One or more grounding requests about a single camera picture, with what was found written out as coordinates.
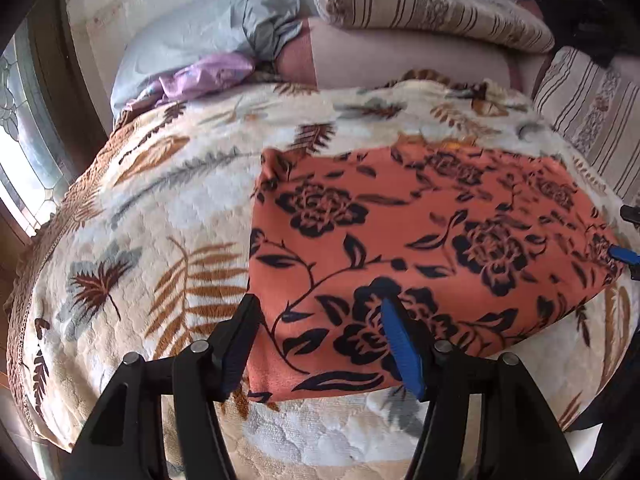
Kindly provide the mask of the cream leaf-pattern blanket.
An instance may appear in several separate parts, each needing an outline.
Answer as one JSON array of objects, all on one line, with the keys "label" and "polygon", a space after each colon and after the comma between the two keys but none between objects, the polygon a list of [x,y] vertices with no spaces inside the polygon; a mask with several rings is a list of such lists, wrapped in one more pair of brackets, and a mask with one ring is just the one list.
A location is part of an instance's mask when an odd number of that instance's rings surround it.
[{"label": "cream leaf-pattern blanket", "polygon": [[[254,295],[265,150],[333,156],[396,143],[552,158],[597,207],[612,245],[639,253],[638,226],[620,218],[628,204],[533,102],[489,81],[242,84],[165,105],[112,133],[18,267],[8,367],[29,429],[65,451],[67,468],[127,353],[176,356]],[[637,478],[639,280],[615,261],[622,273],[600,294],[491,356],[433,336],[385,298],[398,385],[260,402],[248,356],[239,387],[215,406],[233,479]],[[165,420],[166,479],[187,479],[174,414]]]}]

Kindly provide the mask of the striped floral bolster pillow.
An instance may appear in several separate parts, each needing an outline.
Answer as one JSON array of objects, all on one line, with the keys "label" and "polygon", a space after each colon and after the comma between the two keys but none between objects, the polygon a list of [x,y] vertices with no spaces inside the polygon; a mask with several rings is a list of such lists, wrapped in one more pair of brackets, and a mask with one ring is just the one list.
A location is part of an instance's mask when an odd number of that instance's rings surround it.
[{"label": "striped floral bolster pillow", "polygon": [[544,21],[512,1],[314,0],[320,18],[349,29],[425,30],[520,52],[548,53],[554,37]]}]

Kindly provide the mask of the light blue pillow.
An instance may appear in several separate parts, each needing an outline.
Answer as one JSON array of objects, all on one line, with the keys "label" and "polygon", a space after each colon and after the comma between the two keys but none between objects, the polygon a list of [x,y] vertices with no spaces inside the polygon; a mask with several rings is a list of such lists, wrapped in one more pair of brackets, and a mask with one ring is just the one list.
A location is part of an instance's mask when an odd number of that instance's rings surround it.
[{"label": "light blue pillow", "polygon": [[111,92],[118,116],[153,79],[213,53],[239,52],[272,62],[302,29],[300,0],[193,0],[127,44]]}]

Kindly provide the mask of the orange black floral garment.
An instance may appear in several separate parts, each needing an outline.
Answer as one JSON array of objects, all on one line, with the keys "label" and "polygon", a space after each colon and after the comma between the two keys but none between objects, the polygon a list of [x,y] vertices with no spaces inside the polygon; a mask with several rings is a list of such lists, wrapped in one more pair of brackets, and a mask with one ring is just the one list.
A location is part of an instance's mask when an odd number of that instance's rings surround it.
[{"label": "orange black floral garment", "polygon": [[333,156],[268,148],[250,230],[264,314],[260,402],[398,385],[382,303],[491,356],[582,307],[622,266],[612,230],[549,157],[396,143]]}]

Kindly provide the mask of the black clothing pile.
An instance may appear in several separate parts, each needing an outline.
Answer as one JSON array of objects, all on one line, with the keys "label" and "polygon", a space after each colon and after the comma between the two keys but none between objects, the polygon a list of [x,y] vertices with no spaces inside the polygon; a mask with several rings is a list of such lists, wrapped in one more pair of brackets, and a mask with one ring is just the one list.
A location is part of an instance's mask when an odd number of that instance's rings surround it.
[{"label": "black clothing pile", "polygon": [[555,47],[572,47],[607,68],[616,55],[639,55],[639,36],[601,0],[518,0],[536,9]]}]

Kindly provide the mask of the purple patterned cloth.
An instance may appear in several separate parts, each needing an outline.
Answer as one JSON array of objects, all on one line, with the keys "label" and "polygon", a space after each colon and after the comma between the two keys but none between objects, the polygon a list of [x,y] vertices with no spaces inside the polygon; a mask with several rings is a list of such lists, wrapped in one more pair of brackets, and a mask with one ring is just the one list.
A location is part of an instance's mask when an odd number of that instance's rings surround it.
[{"label": "purple patterned cloth", "polygon": [[241,53],[214,53],[180,70],[154,77],[126,103],[124,110],[149,110],[168,102],[189,101],[207,93],[228,90],[254,70],[254,60]]}]

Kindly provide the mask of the pink quilted headboard cushion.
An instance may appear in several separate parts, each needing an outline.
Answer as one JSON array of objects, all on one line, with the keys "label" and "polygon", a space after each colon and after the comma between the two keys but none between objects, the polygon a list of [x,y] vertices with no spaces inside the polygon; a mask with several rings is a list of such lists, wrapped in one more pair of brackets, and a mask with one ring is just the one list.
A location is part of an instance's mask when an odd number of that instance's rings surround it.
[{"label": "pink quilted headboard cushion", "polygon": [[400,29],[341,29],[306,18],[277,57],[280,76],[319,89],[375,88],[410,70],[434,70],[458,84],[488,78],[532,96],[548,54],[526,54],[456,36]]}]

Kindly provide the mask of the striped floral side pillow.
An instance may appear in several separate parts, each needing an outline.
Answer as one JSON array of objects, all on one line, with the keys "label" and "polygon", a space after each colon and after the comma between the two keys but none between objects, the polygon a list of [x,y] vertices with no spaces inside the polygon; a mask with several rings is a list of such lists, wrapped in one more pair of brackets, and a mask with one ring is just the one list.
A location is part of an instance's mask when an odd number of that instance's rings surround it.
[{"label": "striped floral side pillow", "polygon": [[542,77],[534,105],[626,204],[639,203],[637,81],[565,47]]}]

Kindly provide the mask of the dark wooden window frame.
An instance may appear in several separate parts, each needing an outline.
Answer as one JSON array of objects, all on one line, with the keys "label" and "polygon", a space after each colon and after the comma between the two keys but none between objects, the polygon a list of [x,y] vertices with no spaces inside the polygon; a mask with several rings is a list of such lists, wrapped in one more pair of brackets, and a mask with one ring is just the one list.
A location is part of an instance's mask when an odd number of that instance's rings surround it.
[{"label": "dark wooden window frame", "polygon": [[[81,73],[66,0],[37,0],[23,23],[47,109],[73,166],[74,183],[106,142],[106,133]],[[13,260],[34,236],[26,235],[1,202],[1,243],[11,254],[7,259]]]}]

